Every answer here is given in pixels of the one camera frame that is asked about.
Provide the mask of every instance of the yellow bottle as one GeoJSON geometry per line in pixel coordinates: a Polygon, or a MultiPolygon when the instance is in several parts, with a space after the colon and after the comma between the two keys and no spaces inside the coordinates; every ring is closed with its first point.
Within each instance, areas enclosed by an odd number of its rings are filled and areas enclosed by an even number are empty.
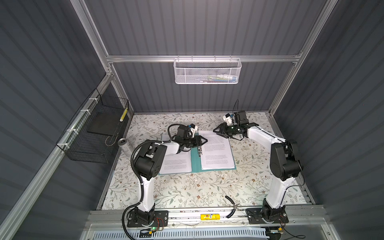
{"type": "Polygon", "coordinates": [[[220,214],[201,214],[200,219],[201,220],[219,220],[220,214]]]}

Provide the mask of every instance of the black curved tube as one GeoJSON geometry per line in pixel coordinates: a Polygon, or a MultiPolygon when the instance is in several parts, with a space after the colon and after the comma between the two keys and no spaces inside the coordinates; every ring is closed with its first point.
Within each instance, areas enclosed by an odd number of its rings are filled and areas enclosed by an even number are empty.
{"type": "MultiPolygon", "coordinates": [[[[233,205],[235,205],[235,202],[232,200],[232,198],[225,196],[226,199],[228,199],[233,205]]],[[[232,209],[232,211],[226,216],[226,218],[232,217],[232,215],[235,213],[236,209],[232,209]]]]}

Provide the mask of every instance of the floral pattern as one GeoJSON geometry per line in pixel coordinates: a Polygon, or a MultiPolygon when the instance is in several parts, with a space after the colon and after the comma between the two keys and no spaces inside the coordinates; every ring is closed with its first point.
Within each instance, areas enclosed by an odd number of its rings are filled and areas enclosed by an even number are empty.
{"type": "MultiPolygon", "coordinates": [[[[160,140],[172,123],[194,123],[199,130],[213,130],[223,122],[222,116],[222,113],[134,115],[127,139],[134,147],[146,139],[160,140]]],[[[273,133],[265,113],[247,113],[247,117],[273,133]]],[[[177,126],[171,128],[171,132],[176,130],[177,126]]],[[[261,205],[272,183],[270,154],[248,138],[230,139],[230,144],[236,170],[158,175],[154,189],[156,208],[229,206],[225,195],[241,206],[261,205]]],[[[138,179],[128,157],[124,153],[120,155],[103,209],[124,209],[138,201],[138,179]]],[[[289,188],[285,200],[287,204],[306,203],[299,187],[289,188]]]]}

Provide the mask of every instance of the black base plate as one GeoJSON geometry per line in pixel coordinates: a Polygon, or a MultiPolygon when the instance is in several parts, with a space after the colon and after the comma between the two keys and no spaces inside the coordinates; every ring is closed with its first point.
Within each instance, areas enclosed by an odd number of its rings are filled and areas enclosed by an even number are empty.
{"type": "MultiPolygon", "coordinates": [[[[151,225],[145,226],[145,227],[157,227],[157,220],[156,218],[161,218],[164,222],[164,225],[162,224],[162,221],[160,220],[160,227],[166,227],[168,225],[168,211],[155,211],[155,217],[154,221],[151,225]]],[[[143,227],[138,221],[137,216],[134,211],[131,211],[128,216],[128,223],[127,227],[143,227]]]]}
{"type": "MultiPolygon", "coordinates": [[[[252,213],[252,214],[247,214],[249,224],[264,224],[264,223],[266,223],[263,220],[263,217],[261,214],[261,211],[262,211],[261,207],[248,208],[248,209],[246,209],[246,212],[248,212],[248,211],[250,211],[252,213]]],[[[282,220],[282,222],[288,223],[289,220],[288,220],[288,217],[287,217],[285,210],[283,211],[282,216],[283,216],[283,218],[280,218],[282,220]]],[[[281,223],[281,222],[279,219],[276,219],[276,221],[270,222],[270,223],[281,223]]]]}

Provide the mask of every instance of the paper sheet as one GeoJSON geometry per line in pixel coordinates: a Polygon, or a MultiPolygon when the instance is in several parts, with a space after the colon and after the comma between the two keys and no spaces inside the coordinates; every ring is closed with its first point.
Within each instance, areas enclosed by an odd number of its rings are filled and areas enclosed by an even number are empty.
{"type": "Polygon", "coordinates": [[[208,142],[202,146],[201,168],[232,169],[235,168],[231,145],[227,138],[223,138],[212,131],[199,131],[208,142]]]}
{"type": "MultiPolygon", "coordinates": [[[[162,141],[169,140],[167,134],[163,134],[162,141]]],[[[163,165],[160,168],[160,174],[175,174],[192,172],[191,152],[180,152],[178,154],[166,155],[163,165]]]]}

